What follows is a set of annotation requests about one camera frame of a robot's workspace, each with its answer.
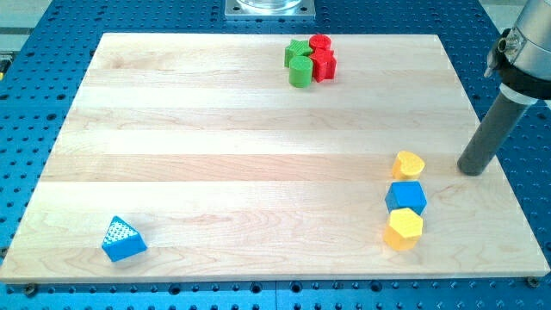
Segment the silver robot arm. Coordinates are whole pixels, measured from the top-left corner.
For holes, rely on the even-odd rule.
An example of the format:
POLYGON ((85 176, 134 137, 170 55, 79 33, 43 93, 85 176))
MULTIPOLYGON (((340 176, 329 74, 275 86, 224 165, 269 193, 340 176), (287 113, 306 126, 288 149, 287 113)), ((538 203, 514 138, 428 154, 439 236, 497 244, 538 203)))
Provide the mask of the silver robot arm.
POLYGON ((497 72, 500 92, 509 100, 550 103, 550 2, 529 0, 512 28, 496 39, 487 55, 485 77, 497 72))

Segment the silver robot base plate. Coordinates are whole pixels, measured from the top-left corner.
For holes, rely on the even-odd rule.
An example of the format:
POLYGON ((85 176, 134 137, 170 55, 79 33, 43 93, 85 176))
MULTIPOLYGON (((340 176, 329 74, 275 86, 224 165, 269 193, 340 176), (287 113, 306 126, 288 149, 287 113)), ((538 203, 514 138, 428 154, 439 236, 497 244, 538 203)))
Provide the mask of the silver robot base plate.
POLYGON ((227 20, 314 19, 314 0, 225 0, 227 20))

